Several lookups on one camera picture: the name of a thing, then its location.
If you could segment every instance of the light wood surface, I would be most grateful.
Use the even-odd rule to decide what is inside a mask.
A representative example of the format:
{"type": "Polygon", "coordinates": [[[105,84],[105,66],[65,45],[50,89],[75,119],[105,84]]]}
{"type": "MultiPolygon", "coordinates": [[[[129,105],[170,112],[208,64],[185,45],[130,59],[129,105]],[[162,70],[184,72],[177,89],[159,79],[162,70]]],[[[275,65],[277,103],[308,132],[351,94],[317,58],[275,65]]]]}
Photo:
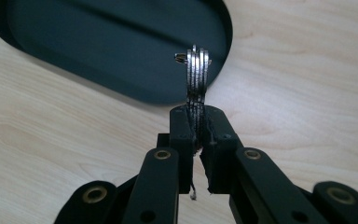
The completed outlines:
{"type": "MultiPolygon", "coordinates": [[[[226,3],[234,39],[206,103],[296,185],[358,190],[358,1],[226,3]]],[[[136,102],[0,39],[0,223],[52,223],[83,184],[136,175],[169,131],[172,107],[136,102]]],[[[194,176],[199,199],[180,197],[179,222],[234,223],[228,196],[207,192],[199,159],[194,176]]]]}

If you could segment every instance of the black jointed arm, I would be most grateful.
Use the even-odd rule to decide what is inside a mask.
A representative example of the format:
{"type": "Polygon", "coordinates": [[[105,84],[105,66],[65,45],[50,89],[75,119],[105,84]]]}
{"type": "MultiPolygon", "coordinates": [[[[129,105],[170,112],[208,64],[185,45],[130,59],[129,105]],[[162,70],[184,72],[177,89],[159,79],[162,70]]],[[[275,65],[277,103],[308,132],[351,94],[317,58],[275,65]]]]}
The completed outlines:
{"type": "MultiPolygon", "coordinates": [[[[170,114],[140,173],[123,185],[80,187],[55,223],[177,223],[178,194],[190,192],[196,138],[185,105],[170,114]]],[[[243,147],[224,112],[205,106],[201,160],[208,191],[229,194],[237,223],[358,223],[358,192],[336,182],[312,193],[295,186],[263,151],[243,147]]]]}

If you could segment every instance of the metal grommet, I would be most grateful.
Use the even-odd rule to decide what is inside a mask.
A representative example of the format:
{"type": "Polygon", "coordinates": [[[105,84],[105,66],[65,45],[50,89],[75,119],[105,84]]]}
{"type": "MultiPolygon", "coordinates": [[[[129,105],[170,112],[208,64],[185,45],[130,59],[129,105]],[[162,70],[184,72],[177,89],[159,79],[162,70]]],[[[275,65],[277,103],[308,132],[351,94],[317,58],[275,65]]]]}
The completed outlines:
{"type": "Polygon", "coordinates": [[[245,155],[245,157],[251,160],[258,160],[261,158],[261,155],[258,151],[251,150],[251,149],[246,150],[243,154],[245,155]]]}
{"type": "Polygon", "coordinates": [[[328,196],[330,196],[332,199],[336,200],[339,203],[354,204],[356,202],[353,195],[351,195],[345,189],[331,187],[328,188],[326,192],[328,196]]]}
{"type": "Polygon", "coordinates": [[[166,160],[171,156],[171,152],[167,150],[159,150],[155,153],[155,158],[158,160],[166,160]]]}
{"type": "Polygon", "coordinates": [[[93,186],[86,190],[83,194],[83,202],[97,203],[104,199],[107,195],[107,189],[104,186],[93,186]]]}

